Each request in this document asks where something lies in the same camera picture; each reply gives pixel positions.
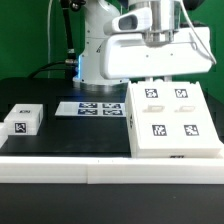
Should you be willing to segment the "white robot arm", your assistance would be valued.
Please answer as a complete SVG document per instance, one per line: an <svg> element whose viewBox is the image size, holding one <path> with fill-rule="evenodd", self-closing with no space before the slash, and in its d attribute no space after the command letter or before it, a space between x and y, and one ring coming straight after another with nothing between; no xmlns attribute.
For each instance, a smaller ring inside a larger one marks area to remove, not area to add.
<svg viewBox="0 0 224 224"><path fill-rule="evenodd" d="M65 11L84 10L84 50L68 45L74 86L109 92L134 78L205 73L216 63L209 28L180 23L204 0L118 1L127 13L108 0L60 0Z"/></svg>

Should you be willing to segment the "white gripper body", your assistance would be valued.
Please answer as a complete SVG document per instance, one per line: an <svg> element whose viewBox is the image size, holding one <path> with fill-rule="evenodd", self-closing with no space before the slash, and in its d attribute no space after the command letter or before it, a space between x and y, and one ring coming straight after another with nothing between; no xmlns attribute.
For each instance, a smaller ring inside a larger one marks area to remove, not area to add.
<svg viewBox="0 0 224 224"><path fill-rule="evenodd" d="M171 43L156 46L147 46L140 33L113 35L100 51L100 74L105 79L207 73L211 66L190 28L180 29Z"/></svg>

